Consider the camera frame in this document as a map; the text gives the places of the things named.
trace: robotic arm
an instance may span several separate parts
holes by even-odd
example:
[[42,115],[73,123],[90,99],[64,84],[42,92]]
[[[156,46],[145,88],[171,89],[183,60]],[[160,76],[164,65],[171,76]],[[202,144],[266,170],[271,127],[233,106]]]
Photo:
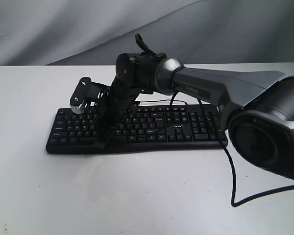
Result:
[[218,106],[221,130],[251,164],[294,180],[294,77],[278,71],[236,72],[186,68],[151,51],[139,34],[142,53],[124,53],[111,86],[84,77],[70,105],[81,114],[95,102],[96,147],[103,148],[140,93],[182,92]]

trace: white table surface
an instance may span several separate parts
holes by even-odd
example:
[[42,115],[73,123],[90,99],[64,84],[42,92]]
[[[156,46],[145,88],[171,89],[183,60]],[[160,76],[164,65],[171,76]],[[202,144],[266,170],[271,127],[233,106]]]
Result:
[[[294,63],[188,66],[294,75]],[[0,235],[294,235],[294,191],[230,206],[222,150],[48,155],[55,112],[69,106],[79,79],[110,85],[114,75],[113,66],[0,67]],[[294,184],[228,149],[237,200]]]

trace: keyboard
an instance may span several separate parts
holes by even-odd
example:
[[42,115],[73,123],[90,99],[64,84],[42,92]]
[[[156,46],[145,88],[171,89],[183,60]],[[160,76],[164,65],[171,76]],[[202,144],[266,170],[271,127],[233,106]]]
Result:
[[65,108],[57,111],[46,150],[50,154],[84,155],[221,148],[217,136],[227,146],[213,105],[205,104],[203,110],[200,105],[173,105],[171,110],[168,105],[132,106],[106,147],[96,148],[95,107],[81,115]]

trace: white table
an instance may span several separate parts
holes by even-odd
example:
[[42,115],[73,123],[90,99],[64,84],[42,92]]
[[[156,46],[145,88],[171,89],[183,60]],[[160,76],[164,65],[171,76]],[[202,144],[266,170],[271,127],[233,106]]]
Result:
[[[192,67],[294,75],[294,63]],[[294,235],[294,191],[230,206],[222,150],[48,155],[55,112],[69,106],[79,79],[110,84],[114,75],[111,66],[0,67],[0,235]],[[237,199],[294,184],[228,148]]]

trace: gray fabric backdrop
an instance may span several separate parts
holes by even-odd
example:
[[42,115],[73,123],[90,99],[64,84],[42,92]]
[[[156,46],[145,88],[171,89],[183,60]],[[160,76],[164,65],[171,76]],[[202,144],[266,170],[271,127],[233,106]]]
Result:
[[294,62],[294,0],[0,0],[0,12],[0,65],[110,65],[139,51],[137,32],[189,64]]

